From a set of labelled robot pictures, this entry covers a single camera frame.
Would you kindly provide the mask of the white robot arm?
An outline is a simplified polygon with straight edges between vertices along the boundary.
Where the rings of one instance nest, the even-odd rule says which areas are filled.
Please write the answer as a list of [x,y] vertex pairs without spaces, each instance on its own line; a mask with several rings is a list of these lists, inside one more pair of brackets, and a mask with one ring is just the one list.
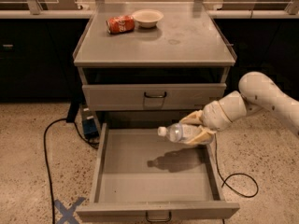
[[279,119],[290,131],[299,134],[299,102],[285,94],[267,75],[248,72],[233,91],[194,111],[180,122],[199,126],[201,131],[186,144],[190,146],[208,142],[216,132],[228,128],[234,121],[265,109]]

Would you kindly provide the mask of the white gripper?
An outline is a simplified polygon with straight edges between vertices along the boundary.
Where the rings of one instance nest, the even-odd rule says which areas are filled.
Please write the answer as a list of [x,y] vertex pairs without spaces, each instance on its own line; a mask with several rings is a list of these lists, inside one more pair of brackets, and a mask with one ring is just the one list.
[[234,121],[246,115],[245,101],[238,91],[233,91],[219,101],[213,101],[206,105],[203,111],[193,111],[179,121],[183,124],[204,124],[206,126],[198,126],[196,128],[197,134],[185,141],[185,144],[189,146],[210,144],[215,135],[214,131],[223,131]]

